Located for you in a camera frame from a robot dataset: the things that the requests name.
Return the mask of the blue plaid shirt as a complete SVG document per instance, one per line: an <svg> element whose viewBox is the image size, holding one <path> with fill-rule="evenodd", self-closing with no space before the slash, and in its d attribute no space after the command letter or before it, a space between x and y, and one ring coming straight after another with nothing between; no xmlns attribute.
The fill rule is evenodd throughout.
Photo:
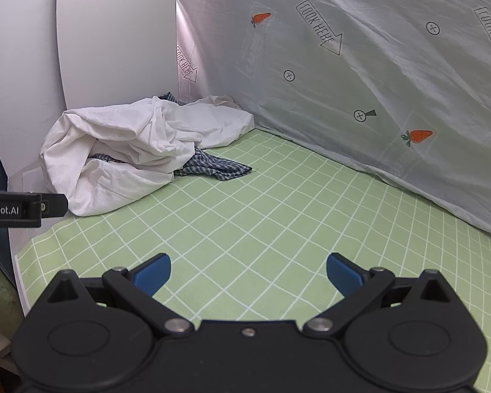
<svg viewBox="0 0 491 393"><path fill-rule="evenodd" d="M87 135L96 140L85 167L98 169L96 182L108 188L148 194L175 177L205 175L223 181L252 171L207 153L254 128L253 115L226 96L185 105L153 97L79 113L87 122Z"/></svg>

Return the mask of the white trousers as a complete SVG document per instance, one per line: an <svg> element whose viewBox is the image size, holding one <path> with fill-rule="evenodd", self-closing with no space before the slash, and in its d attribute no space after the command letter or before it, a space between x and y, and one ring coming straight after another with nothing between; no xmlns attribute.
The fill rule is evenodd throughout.
<svg viewBox="0 0 491 393"><path fill-rule="evenodd" d="M171 183L198 149L227 146L253 127L227 96L70 109L44 139L41 169L73 215L101 215Z"/></svg>

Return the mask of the white curved backdrop panel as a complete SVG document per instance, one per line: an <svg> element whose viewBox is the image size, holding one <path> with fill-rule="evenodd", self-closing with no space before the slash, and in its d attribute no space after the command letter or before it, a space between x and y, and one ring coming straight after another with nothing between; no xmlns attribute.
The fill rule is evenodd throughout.
<svg viewBox="0 0 491 393"><path fill-rule="evenodd" d="M0 160L37 160L63 111L178 90L176 0L0 0Z"/></svg>

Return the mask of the grey carrot print sheet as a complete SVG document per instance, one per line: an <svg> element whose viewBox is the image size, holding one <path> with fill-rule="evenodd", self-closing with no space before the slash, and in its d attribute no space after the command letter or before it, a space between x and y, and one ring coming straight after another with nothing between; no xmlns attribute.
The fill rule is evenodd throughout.
<svg viewBox="0 0 491 393"><path fill-rule="evenodd" d="M491 0L177 0L197 69L265 130L491 233Z"/></svg>

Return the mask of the green grid mat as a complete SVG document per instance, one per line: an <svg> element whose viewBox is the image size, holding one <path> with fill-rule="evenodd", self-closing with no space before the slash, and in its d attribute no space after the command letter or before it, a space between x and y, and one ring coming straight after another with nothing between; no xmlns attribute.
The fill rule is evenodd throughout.
<svg viewBox="0 0 491 393"><path fill-rule="evenodd" d="M231 181L184 177L105 215L47 220L15 258L29 309L70 268L97 277L158 253L172 261L157 299L182 316L293 319L337 303L332 252L413 277L440 271L488 343L477 387L491 392L491 237L435 204L299 145L255 130L218 150L252 172Z"/></svg>

